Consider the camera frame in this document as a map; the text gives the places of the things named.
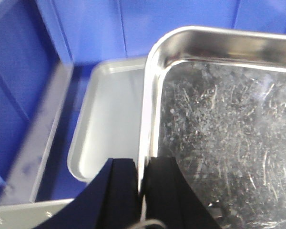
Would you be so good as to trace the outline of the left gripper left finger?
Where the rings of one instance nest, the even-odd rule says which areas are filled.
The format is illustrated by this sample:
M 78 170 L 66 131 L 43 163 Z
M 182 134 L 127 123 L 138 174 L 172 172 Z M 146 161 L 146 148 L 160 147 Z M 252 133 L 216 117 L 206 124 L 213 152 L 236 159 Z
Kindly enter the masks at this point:
M 140 219 L 137 171 L 129 158 L 109 158 L 92 182 L 41 229 L 125 229 Z

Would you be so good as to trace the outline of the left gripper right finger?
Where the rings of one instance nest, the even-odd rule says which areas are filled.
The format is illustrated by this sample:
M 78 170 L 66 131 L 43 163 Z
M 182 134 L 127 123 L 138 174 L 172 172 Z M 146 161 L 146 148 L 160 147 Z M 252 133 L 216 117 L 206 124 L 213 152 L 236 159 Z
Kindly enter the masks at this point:
M 174 157 L 152 157 L 145 171 L 146 217 L 168 229 L 219 229 Z

